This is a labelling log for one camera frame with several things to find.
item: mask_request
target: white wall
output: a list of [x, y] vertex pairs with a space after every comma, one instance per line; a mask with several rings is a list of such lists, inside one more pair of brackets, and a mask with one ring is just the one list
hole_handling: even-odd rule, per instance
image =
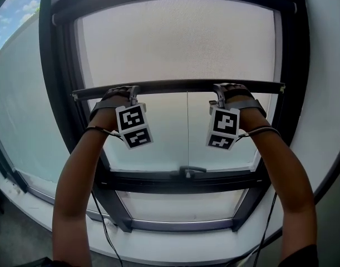
[[[292, 148], [317, 188], [340, 149], [340, 0], [306, 0], [311, 33], [309, 81]], [[306, 143], [298, 140], [309, 139]], [[317, 205], [318, 257], [340, 266], [340, 176]], [[259, 266], [277, 266], [281, 238], [264, 249]]]
[[57, 183], [70, 154], [43, 80], [37, 14], [0, 50], [0, 139], [17, 169]]

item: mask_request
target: window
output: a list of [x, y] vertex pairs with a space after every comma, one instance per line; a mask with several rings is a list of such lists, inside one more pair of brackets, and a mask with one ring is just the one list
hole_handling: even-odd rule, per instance
[[[250, 139], [230, 152], [205, 146], [213, 84], [246, 85], [290, 144], [307, 81], [304, 5], [23, 1], [7, 0], [0, 10], [0, 22], [11, 19], [11, 7], [19, 19], [0, 51], [0, 147], [30, 192], [52, 203], [95, 103], [116, 85], [138, 85], [154, 143], [128, 150], [107, 140], [94, 187], [102, 212], [125, 232], [237, 231], [270, 183]], [[88, 208], [100, 220], [92, 200]]]
[[133, 219], [165, 222], [231, 219], [243, 194], [244, 190], [192, 195], [118, 192]]
[[53, 190], [69, 153], [43, 80], [37, 16], [0, 50], [0, 140], [18, 171]]
[[[166, 79], [274, 78], [273, 11], [242, 2], [139, 2], [92, 13], [76, 27], [86, 88]], [[189, 93], [188, 98], [187, 111], [186, 93], [139, 96], [155, 142], [129, 151], [118, 139], [109, 139], [105, 152], [112, 170], [172, 171], [188, 164], [255, 170], [260, 156], [250, 139], [230, 153], [205, 146], [208, 101], [216, 94]], [[267, 110], [270, 95], [259, 99]]]

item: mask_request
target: black cable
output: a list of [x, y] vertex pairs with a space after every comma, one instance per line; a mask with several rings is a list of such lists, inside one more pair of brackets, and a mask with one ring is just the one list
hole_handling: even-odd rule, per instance
[[268, 220], [267, 220], [267, 222], [266, 222], [266, 228], [265, 228], [265, 231], [264, 231], [264, 234], [263, 234], [263, 238], [261, 239], [261, 242], [260, 242], [260, 245], [259, 245], [259, 248], [258, 248], [258, 251], [257, 251], [257, 255], [256, 255], [256, 257], [255, 257], [255, 261], [254, 261], [253, 267], [256, 267], [256, 265], [257, 265], [257, 263], [258, 263], [260, 251], [261, 251], [261, 249], [262, 249], [262, 247], [263, 247], [263, 244], [264, 244], [264, 241], [265, 241], [266, 231], [268, 230], [268, 227], [269, 227], [269, 222], [270, 222], [270, 218], [271, 218], [272, 211], [274, 210], [274, 205], [275, 205], [275, 202], [276, 202], [276, 198], [277, 198], [277, 193], [275, 193], [274, 199], [272, 200], [270, 213], [269, 213], [269, 216], [268, 216]]
[[97, 127], [97, 126], [89, 126], [85, 129], [85, 131], [83, 133], [85, 133], [86, 131], [89, 131], [89, 130], [96, 130], [96, 131], [101, 131], [101, 132], [104, 132], [105, 134], [107, 135], [110, 135], [110, 136], [115, 136], [117, 137], [118, 139], [120, 139], [121, 141], [124, 141], [120, 135], [117, 135], [117, 134], [114, 134], [108, 130], [106, 130], [105, 128], [102, 128], [102, 127]]
[[242, 135], [239, 135], [238, 139], [236, 140], [236, 142], [238, 142], [239, 140], [241, 140], [243, 137], [252, 137], [252, 136], [255, 136], [255, 135], [258, 135], [262, 132], [266, 132], [266, 131], [273, 131], [275, 133], [277, 133], [280, 137], [280, 133], [278, 132], [278, 130], [274, 129], [273, 127], [271, 126], [261, 126], [261, 127], [257, 127], [249, 132], [246, 132]]
[[108, 241], [110, 247], [112, 247], [112, 249], [114, 250], [116, 256], [118, 257], [121, 267], [123, 267], [123, 261], [120, 259], [120, 256], [119, 256], [118, 252], [116, 252], [116, 249], [115, 249], [115, 247], [114, 247], [112, 241], [111, 241], [110, 238], [109, 238], [108, 230], [107, 230], [107, 227], [106, 227], [105, 222], [104, 222], [104, 217], [103, 217], [102, 212], [101, 212], [101, 210], [100, 210], [100, 208], [99, 208], [99, 206], [98, 206], [98, 202], [97, 202], [96, 196], [94, 195], [93, 190], [92, 190], [91, 194], [92, 194], [92, 197], [93, 197], [93, 199], [94, 199], [94, 202], [96, 203], [97, 210], [98, 210], [98, 212], [99, 212], [99, 214], [101, 215], [101, 218], [102, 218], [102, 223], [103, 223], [103, 229], [104, 229], [105, 238], [107, 239], [107, 241]]

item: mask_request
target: forearm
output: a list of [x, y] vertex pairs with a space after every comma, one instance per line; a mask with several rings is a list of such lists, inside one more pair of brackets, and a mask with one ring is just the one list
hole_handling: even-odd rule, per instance
[[300, 211], [314, 206], [314, 198], [307, 174], [295, 154], [275, 132], [252, 137], [258, 148], [282, 207]]
[[84, 217], [93, 186], [98, 158], [107, 136], [87, 131], [68, 158], [56, 190], [55, 211], [63, 216]]

